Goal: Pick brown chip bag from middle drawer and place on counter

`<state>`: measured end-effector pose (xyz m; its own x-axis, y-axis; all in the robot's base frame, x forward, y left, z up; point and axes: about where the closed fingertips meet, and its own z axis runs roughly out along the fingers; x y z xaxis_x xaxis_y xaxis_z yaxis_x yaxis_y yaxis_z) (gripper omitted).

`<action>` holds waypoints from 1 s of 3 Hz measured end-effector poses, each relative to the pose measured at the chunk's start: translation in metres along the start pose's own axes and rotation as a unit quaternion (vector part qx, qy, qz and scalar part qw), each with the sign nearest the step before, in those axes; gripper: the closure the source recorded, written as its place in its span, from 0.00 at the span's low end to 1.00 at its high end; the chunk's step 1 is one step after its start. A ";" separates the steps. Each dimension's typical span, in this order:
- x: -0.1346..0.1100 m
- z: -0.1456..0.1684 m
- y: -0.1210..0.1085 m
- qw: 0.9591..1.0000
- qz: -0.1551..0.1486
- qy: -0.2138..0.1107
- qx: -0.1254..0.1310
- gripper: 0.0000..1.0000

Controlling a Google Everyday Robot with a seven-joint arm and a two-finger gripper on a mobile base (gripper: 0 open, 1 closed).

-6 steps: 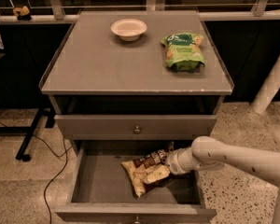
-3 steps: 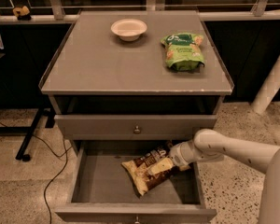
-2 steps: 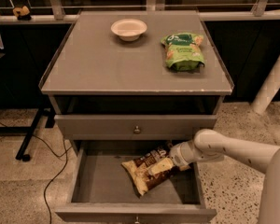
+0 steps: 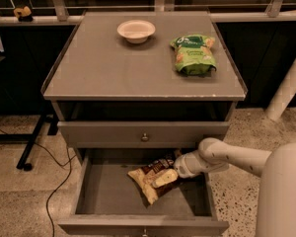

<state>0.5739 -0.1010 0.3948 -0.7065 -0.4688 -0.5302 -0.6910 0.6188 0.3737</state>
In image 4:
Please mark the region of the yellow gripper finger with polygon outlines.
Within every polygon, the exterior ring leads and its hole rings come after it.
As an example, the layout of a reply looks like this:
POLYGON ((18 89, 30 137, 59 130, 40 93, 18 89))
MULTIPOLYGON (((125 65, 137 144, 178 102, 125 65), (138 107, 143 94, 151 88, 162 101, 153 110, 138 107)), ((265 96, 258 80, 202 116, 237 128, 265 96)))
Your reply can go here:
POLYGON ((156 180, 152 182, 153 188, 160 188, 163 187, 169 183, 172 183, 178 178, 178 173, 174 169, 168 169, 165 172, 163 172, 160 176, 157 177, 156 180))

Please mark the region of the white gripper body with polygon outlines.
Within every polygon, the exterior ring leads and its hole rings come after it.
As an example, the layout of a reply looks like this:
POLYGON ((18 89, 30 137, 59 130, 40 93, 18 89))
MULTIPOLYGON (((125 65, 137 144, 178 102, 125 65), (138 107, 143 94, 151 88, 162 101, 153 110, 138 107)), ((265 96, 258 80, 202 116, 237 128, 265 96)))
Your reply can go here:
POLYGON ((174 163, 174 169, 183 179, 194 178, 200 174, 200 164, 193 152, 180 156, 174 163))

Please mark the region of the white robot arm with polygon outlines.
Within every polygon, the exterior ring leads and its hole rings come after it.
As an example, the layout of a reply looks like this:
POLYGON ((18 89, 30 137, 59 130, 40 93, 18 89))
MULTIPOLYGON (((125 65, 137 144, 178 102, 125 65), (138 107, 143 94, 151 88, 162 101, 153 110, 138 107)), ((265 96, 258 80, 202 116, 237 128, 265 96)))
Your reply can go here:
POLYGON ((178 157, 174 169, 161 174, 153 186, 219 172, 228 165, 260 178, 256 237, 296 237, 296 142, 267 151, 208 137, 178 157))

